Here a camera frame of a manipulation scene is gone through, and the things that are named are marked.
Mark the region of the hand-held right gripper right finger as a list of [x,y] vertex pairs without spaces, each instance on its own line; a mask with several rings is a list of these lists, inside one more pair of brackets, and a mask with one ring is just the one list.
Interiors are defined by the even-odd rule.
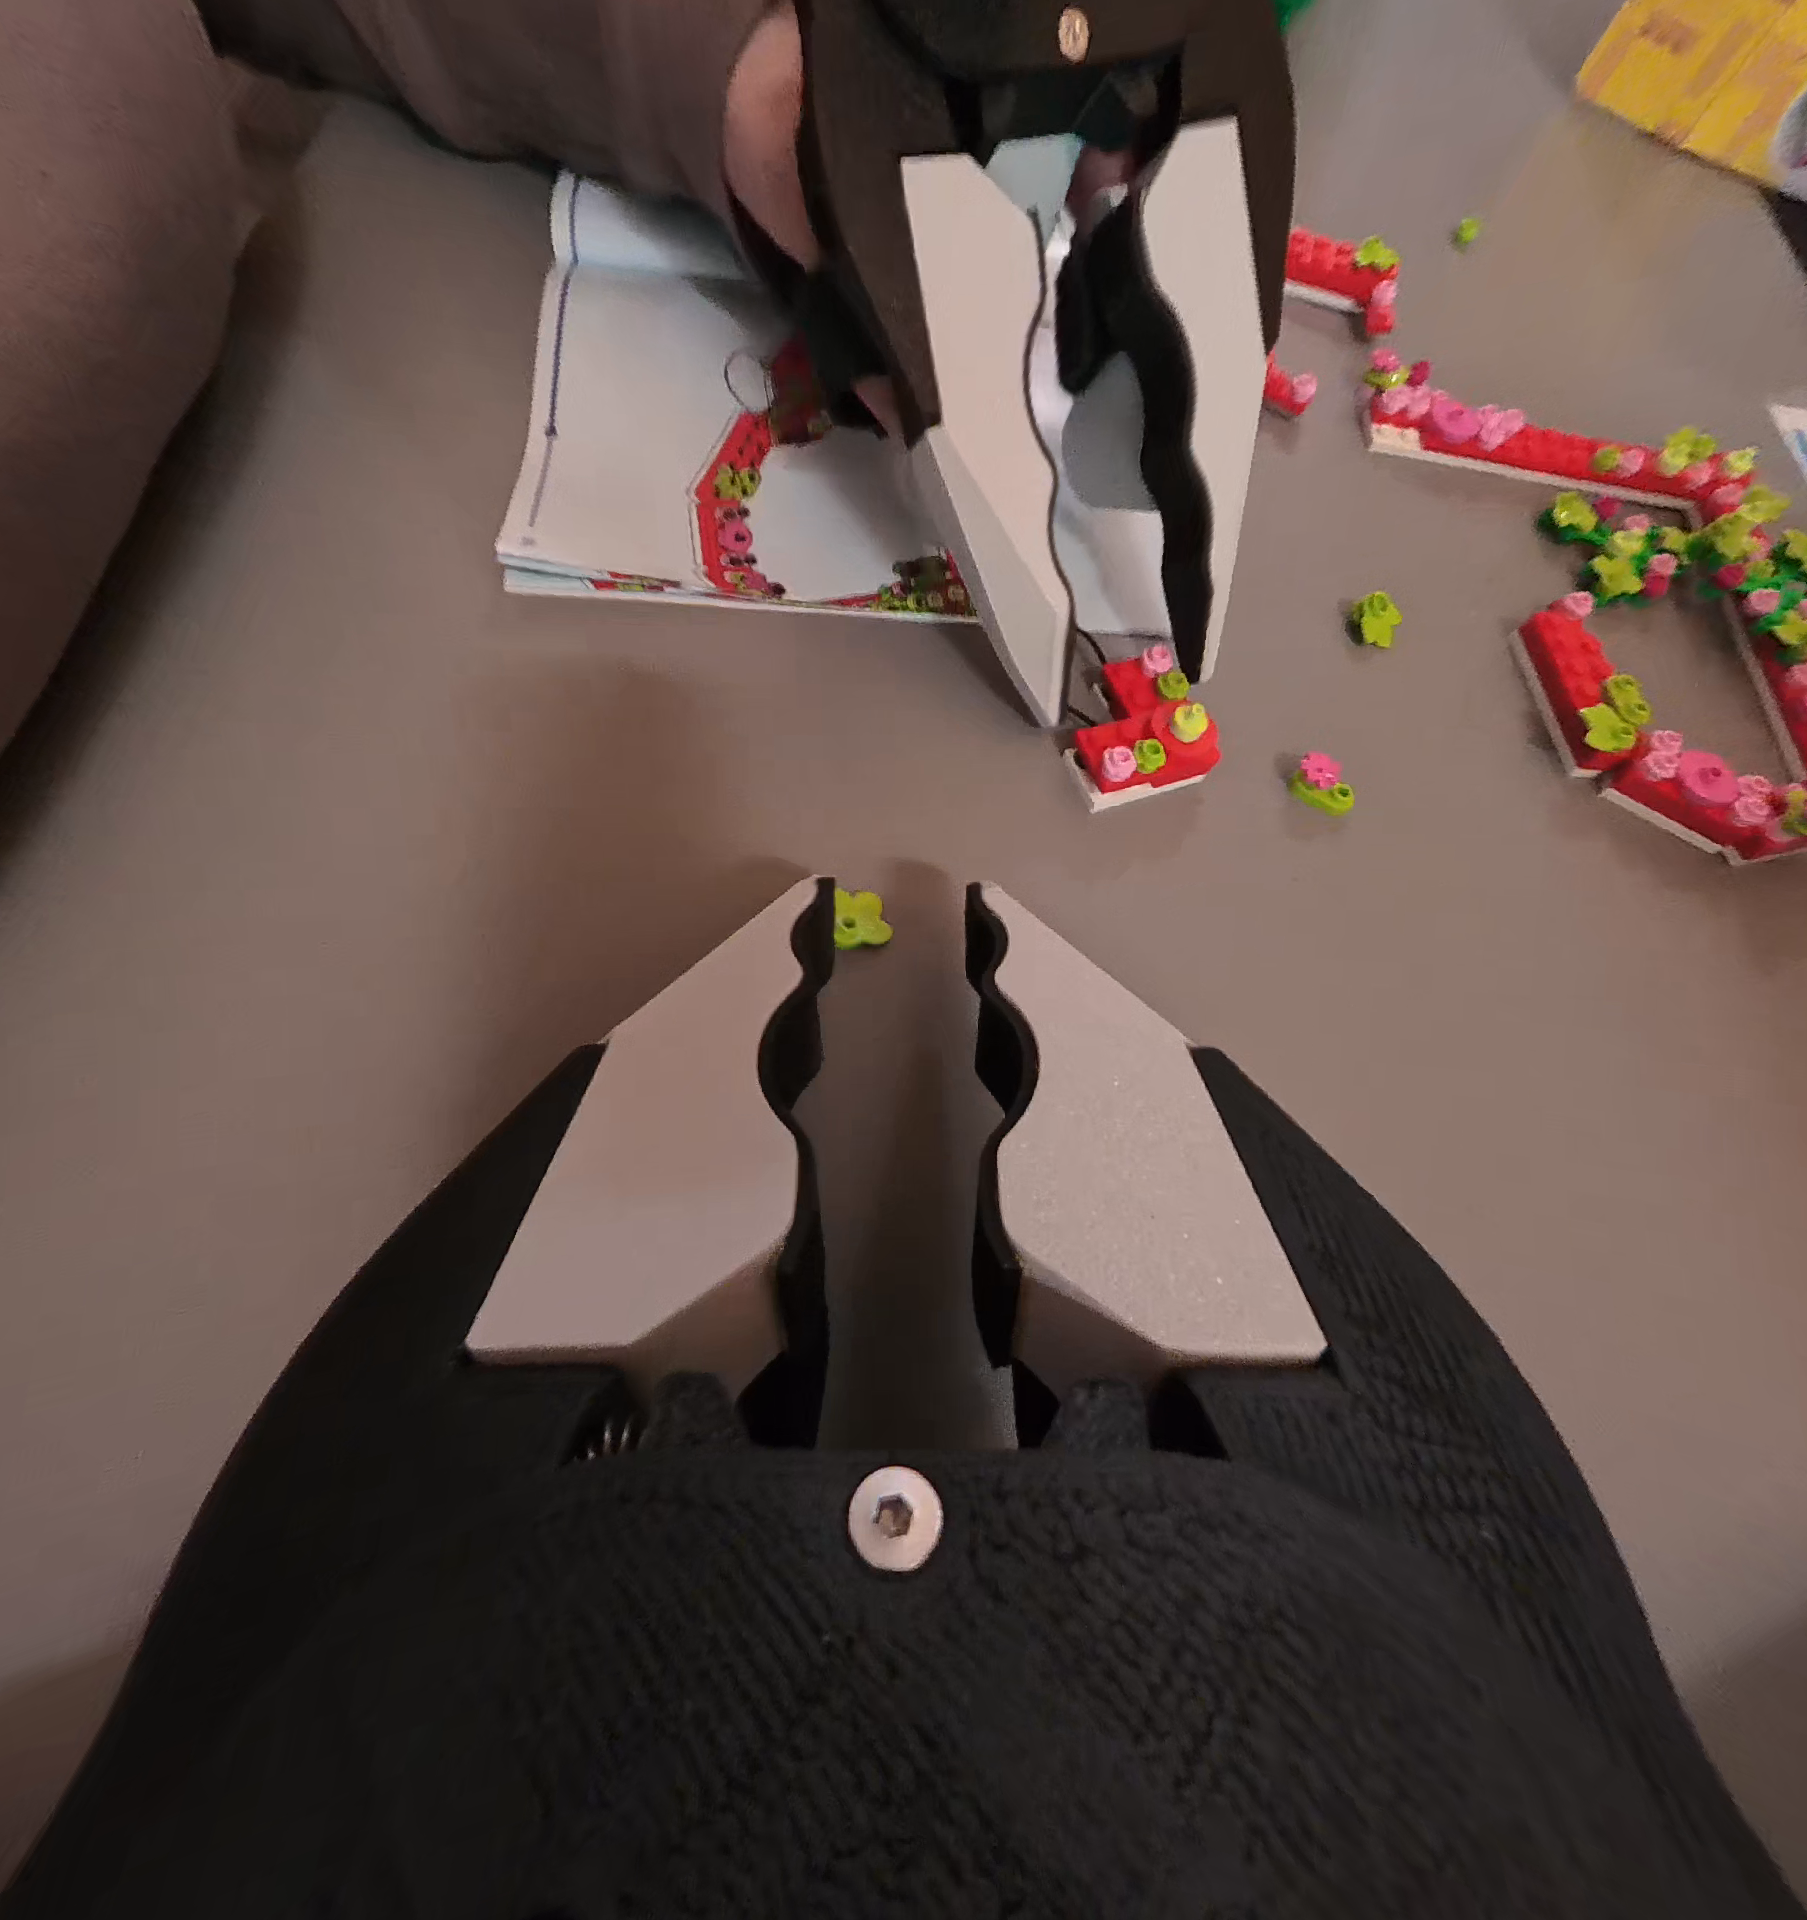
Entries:
[[1083,1383],[1314,1368],[1327,1340],[1199,1047],[996,884],[964,896],[986,1137],[972,1301],[1033,1449]]

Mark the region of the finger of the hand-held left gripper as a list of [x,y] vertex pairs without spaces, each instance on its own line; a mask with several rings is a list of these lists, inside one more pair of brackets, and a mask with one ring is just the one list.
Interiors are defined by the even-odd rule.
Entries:
[[1165,638],[1220,654],[1274,350],[1274,121],[1184,117],[1153,153],[1084,148],[1067,199],[1058,376],[1137,387],[1137,481],[1158,532]]
[[906,154],[902,199],[938,380],[911,467],[996,661],[1052,729],[1074,600],[1052,541],[1058,475],[1029,391],[1040,226],[964,153]]

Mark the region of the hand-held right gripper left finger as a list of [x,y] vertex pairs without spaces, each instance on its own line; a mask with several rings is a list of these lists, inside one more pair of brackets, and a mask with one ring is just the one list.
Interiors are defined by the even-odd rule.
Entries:
[[802,878],[621,1020],[471,1331],[482,1363],[608,1363],[651,1400],[718,1376],[761,1443],[812,1447],[827,1379],[816,1152],[835,881]]

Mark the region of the small red lego segment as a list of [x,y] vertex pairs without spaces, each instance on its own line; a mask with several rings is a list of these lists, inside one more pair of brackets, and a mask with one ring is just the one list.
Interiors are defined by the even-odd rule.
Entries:
[[1196,697],[1181,657],[1154,638],[1098,667],[1106,720],[1076,728],[1067,764],[1090,810],[1203,784],[1223,760],[1220,728]]

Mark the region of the person's left forearm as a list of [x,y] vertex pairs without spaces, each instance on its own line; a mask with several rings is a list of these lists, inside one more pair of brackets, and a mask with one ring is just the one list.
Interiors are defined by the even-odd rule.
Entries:
[[200,3],[217,52],[405,113],[471,154],[734,200],[726,81],[776,3]]

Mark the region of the red L-shaped lego segment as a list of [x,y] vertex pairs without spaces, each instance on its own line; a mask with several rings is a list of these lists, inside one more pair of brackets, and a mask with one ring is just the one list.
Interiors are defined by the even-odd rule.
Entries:
[[[1311,228],[1292,228],[1286,248],[1284,295],[1349,314],[1369,341],[1397,330],[1403,254],[1384,236],[1361,240],[1331,238]],[[1311,372],[1292,372],[1267,356],[1262,406],[1279,418],[1299,418],[1318,391]]]

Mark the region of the large red flowered lego assembly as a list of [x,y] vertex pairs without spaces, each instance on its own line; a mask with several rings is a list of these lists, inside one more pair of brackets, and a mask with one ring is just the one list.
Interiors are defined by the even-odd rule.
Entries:
[[[1535,528],[1582,565],[1515,627],[1513,653],[1562,773],[1726,863],[1807,854],[1807,532],[1784,525],[1789,501],[1762,483],[1756,450],[1694,427],[1658,446],[1572,435],[1459,399],[1390,350],[1372,353],[1365,383],[1374,454],[1549,487]],[[1593,624],[1680,594],[1726,619],[1781,777],[1667,725]]]

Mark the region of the lego instruction booklet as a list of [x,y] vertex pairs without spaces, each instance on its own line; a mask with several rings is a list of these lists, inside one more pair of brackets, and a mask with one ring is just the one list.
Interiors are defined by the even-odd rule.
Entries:
[[507,591],[976,615],[902,454],[833,424],[723,228],[561,172],[550,238]]

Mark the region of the yellow lego box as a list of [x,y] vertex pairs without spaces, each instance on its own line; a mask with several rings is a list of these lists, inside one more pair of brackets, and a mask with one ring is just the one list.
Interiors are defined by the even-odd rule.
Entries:
[[1807,204],[1807,3],[1624,3],[1577,94]]

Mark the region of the person's left hand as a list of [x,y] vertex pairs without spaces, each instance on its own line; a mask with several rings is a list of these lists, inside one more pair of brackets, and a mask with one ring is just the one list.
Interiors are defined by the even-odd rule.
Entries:
[[802,48],[794,7],[774,5],[726,81],[723,175],[741,216],[797,274],[820,267],[820,236],[801,183]]

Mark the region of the person's brown clothing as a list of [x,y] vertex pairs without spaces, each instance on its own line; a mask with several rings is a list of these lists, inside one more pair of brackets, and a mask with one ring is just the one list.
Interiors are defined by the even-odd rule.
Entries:
[[194,3],[0,3],[0,760],[212,372],[244,211]]

